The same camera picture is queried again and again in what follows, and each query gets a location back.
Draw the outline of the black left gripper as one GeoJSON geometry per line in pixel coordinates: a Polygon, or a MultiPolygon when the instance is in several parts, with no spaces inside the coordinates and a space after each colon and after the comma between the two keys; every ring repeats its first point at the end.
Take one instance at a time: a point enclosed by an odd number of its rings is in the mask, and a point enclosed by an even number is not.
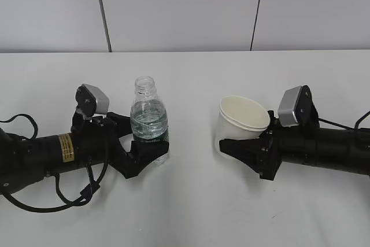
{"type": "Polygon", "coordinates": [[[71,162],[71,170],[85,167],[88,158],[96,165],[107,157],[109,165],[125,178],[133,178],[169,150],[167,141],[131,141],[131,149],[126,152],[120,138],[129,134],[132,134],[132,128],[128,116],[108,112],[106,117],[95,116],[85,120],[81,114],[75,113],[71,127],[75,158],[71,162]]]}

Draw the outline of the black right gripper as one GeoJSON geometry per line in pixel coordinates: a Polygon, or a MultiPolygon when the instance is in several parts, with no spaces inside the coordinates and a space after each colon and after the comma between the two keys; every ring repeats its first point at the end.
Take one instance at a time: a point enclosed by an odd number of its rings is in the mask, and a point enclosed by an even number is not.
{"type": "Polygon", "coordinates": [[[274,180],[282,163],[277,133],[272,129],[275,113],[268,111],[269,125],[265,133],[257,139],[223,139],[219,141],[220,151],[227,154],[258,173],[260,179],[274,180]]]}

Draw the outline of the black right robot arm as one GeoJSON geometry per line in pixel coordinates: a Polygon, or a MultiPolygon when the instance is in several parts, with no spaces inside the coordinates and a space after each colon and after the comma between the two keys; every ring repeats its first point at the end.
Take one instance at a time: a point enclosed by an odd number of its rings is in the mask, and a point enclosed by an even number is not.
{"type": "Polygon", "coordinates": [[[220,151],[274,180],[283,162],[369,175],[369,129],[338,130],[316,126],[283,127],[273,112],[270,124],[256,139],[219,141],[220,151]]]}

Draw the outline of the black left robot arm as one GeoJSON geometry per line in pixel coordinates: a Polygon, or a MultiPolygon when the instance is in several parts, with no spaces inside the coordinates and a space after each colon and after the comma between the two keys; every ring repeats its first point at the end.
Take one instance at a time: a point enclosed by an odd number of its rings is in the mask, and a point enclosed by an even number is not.
{"type": "Polygon", "coordinates": [[[10,194],[42,181],[48,175],[107,161],[126,179],[166,154],[169,142],[132,141],[126,151],[120,139],[132,134],[130,118],[109,112],[84,120],[75,114],[69,133],[23,139],[5,133],[1,139],[1,185],[10,194]]]}

